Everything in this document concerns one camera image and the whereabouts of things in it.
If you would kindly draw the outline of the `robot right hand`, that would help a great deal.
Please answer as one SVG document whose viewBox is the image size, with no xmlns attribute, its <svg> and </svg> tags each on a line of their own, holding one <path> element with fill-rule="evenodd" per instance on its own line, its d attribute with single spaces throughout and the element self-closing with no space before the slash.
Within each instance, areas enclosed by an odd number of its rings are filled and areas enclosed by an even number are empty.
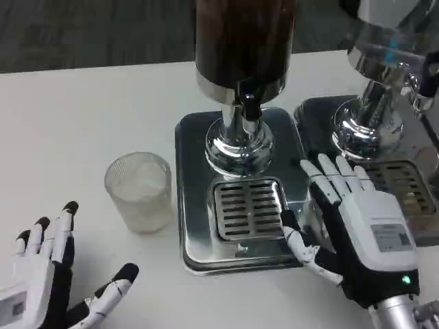
<svg viewBox="0 0 439 329">
<path fill-rule="evenodd" d="M 400 295 L 419 295 L 416 244 L 397 198 L 378 190 L 365 169 L 318 154 L 299 164 L 332 244 L 314 243 L 294 211 L 283 210 L 288 247 L 312 272 L 342 288 L 347 299 L 369 308 Z"/>
</svg>

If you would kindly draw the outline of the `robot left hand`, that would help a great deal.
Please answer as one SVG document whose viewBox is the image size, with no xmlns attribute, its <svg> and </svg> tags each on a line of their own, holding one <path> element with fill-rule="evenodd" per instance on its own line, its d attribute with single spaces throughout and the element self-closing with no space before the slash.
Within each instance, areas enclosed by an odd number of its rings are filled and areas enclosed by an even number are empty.
<svg viewBox="0 0 439 329">
<path fill-rule="evenodd" d="M 126 263 L 92 296 L 69 306 L 78 208 L 69 201 L 55 219 L 41 217 L 16 237 L 12 273 L 1 280 L 2 328 L 94 328 L 131 289 L 139 267 Z"/>
</svg>

